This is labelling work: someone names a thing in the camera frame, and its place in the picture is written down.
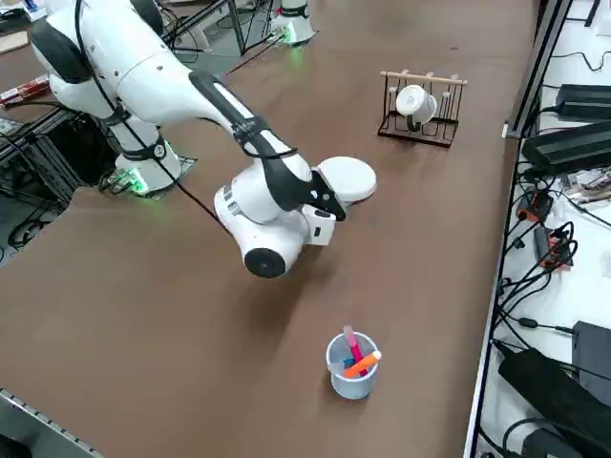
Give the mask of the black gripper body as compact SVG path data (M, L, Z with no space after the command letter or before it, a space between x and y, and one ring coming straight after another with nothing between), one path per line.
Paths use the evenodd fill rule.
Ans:
M311 169L311 183L307 204L318 209L331 209L334 202L334 192L326 178L318 169Z

